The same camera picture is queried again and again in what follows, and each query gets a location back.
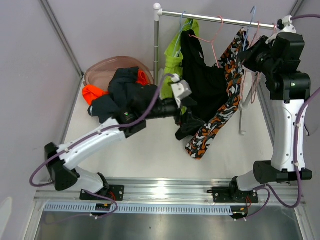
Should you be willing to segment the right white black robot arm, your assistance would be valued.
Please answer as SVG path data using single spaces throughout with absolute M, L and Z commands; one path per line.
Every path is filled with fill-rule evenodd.
M 303 152 L 303 115 L 311 97 L 311 79 L 298 71 L 304 47 L 302 35 L 281 32 L 270 38 L 264 35 L 238 53 L 241 65 L 266 78 L 275 132 L 271 160 L 255 161 L 250 172 L 235 176 L 230 182 L 228 196 L 234 202 L 264 184 L 309 181 L 313 177 Z

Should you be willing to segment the light blue hanger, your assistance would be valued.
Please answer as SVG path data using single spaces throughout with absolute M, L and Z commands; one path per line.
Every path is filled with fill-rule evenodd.
M 181 48 L 179 48 L 177 50 L 177 45 L 179 43 L 179 40 L 180 40 L 180 37 L 181 37 L 181 33 L 183 32 L 184 30 L 184 27 L 185 26 L 192 26 L 193 25 L 193 20 L 190 20 L 189 22 L 185 23 L 184 25 L 182 25 L 182 19 L 183 19 L 183 16 L 184 14 L 186 13 L 186 11 L 184 11 L 181 16 L 180 16 L 180 20 L 179 20 L 179 26 L 180 26 L 180 29 L 178 31 L 178 37 L 177 37 L 177 40 L 175 41 L 175 45 L 174 45 L 174 48 L 173 48 L 173 53 L 172 53 L 172 56 L 173 57 L 178 57 L 180 52 L 181 52 Z

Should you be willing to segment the lime green shorts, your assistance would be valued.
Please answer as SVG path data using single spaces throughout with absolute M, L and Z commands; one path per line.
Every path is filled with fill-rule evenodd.
M 184 27 L 183 31 L 188 31 L 188 30 L 193 30 L 196 35 L 199 34 L 199 23 L 197 20 L 187 18 L 184 24 L 188 23 L 190 20 L 193 20 L 192 26 L 187 25 Z M 164 52 L 165 56 L 165 68 L 164 68 L 164 74 L 177 74 L 182 78 L 183 75 L 183 67 L 182 67 L 182 61 L 184 59 L 184 56 L 182 54 L 182 47 L 181 47 L 181 36 L 177 45 L 177 50 L 181 48 L 179 56 L 178 57 L 173 57 L 172 53 L 174 51 L 174 46 L 175 42 L 178 38 L 178 33 L 175 35 L 173 40 L 170 42 L 168 45 L 167 49 Z M 160 92 L 160 97 L 162 99 L 167 99 L 167 98 L 172 98 L 173 97 L 173 91 L 170 86 L 170 83 L 172 82 L 170 77 L 166 77 L 164 79 L 161 92 Z

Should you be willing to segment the pink hanger with navy shorts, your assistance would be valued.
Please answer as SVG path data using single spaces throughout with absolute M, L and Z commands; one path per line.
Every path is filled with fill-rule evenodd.
M 260 21 L 257 21 L 257 29 L 256 29 L 255 34 L 253 35 L 252 40 L 251 40 L 250 47 L 255 43 L 259 31 L 260 31 Z

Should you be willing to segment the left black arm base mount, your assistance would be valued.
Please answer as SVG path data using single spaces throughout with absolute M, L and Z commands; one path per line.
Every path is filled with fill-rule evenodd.
M 114 201 L 122 201 L 124 198 L 124 193 L 124 185 L 110 185 L 108 190 L 106 188 L 103 188 L 94 195 L 82 189 L 80 192 L 79 199 L 88 201 L 100 201 L 103 200 L 102 197 L 106 197 Z

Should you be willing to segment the pink hanger of orange shorts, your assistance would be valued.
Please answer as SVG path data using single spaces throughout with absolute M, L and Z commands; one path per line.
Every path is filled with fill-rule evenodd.
M 252 46 L 250 46 L 251 42 L 246 43 L 247 46 L 245 47 L 245 51 L 243 51 L 243 47 L 242 47 L 241 54 L 244 54 L 246 51 L 250 50 L 254 45 L 256 45 L 261 40 L 261 38 L 262 38 L 262 36 L 259 36 L 259 34 L 258 34 L 258 36 Z M 253 104 L 255 102 L 256 94 L 257 94 L 257 86 L 258 86 L 258 83 L 260 80 L 260 73 L 253 72 L 252 79 L 251 79 L 251 88 L 250 88 L 247 96 L 244 97 L 246 74 L 247 74 L 247 70 L 245 70 L 245 72 L 244 72 L 244 77 L 242 79 L 242 89 L 241 89 L 241 94 L 240 94 L 240 96 L 242 97 L 241 105 L 242 105 L 243 109 L 247 108 L 249 106 L 249 104 Z

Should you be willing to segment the black shorts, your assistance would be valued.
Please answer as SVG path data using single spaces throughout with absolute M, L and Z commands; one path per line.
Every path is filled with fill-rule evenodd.
M 190 111 L 192 117 L 204 124 L 211 120 L 229 99 L 225 70 L 216 66 L 207 66 L 204 52 L 195 32 L 185 30 L 180 37 L 182 60 L 182 78 L 188 82 L 191 99 L 197 102 Z

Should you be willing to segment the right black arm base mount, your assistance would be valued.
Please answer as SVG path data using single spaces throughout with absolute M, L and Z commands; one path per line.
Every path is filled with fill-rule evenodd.
M 237 176 L 233 177 L 228 187 L 212 187 L 206 192 L 212 195 L 215 203 L 257 204 L 258 194 L 253 190 L 239 190 L 237 178 Z

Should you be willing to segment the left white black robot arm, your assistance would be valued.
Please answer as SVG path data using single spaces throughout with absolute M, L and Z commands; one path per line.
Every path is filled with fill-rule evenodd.
M 191 89 L 184 81 L 173 83 L 173 97 L 159 99 L 157 86 L 141 86 L 128 105 L 121 108 L 99 127 L 83 137 L 61 145 L 49 143 L 44 147 L 47 154 L 47 170 L 56 191 L 80 190 L 91 192 L 97 200 L 108 196 L 110 186 L 102 173 L 92 173 L 79 164 L 107 145 L 125 140 L 146 128 L 149 119 L 173 117 L 183 133 L 192 133 L 204 125 L 190 109 L 182 113 L 182 107 L 193 107 Z

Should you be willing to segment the dark navy shorts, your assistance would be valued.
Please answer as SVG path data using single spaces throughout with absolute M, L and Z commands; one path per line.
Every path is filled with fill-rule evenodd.
M 82 90 L 88 104 L 88 115 L 104 123 L 115 118 L 136 98 L 146 96 L 148 106 L 155 96 L 157 86 L 147 81 L 145 72 L 138 66 L 119 68 L 115 71 L 107 90 L 89 84 Z

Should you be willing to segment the camouflage patterned shorts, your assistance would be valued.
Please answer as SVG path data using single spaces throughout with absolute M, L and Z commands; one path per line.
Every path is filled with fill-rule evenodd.
M 227 101 L 217 110 L 215 116 L 197 131 L 186 145 L 186 152 L 196 160 L 200 160 L 205 155 L 219 131 L 239 109 L 242 100 L 242 84 L 245 78 L 245 67 L 239 59 L 239 54 L 249 47 L 246 35 L 247 31 L 241 28 L 215 64 L 216 67 L 221 67 L 224 70 L 224 77 L 227 83 Z

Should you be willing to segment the orange shorts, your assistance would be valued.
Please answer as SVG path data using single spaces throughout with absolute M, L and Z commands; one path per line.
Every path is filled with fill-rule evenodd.
M 98 98 L 109 95 L 115 102 L 123 103 L 138 87 L 150 84 L 147 75 L 139 67 L 119 68 L 116 70 L 107 90 L 88 84 L 82 89 L 84 100 L 91 105 Z

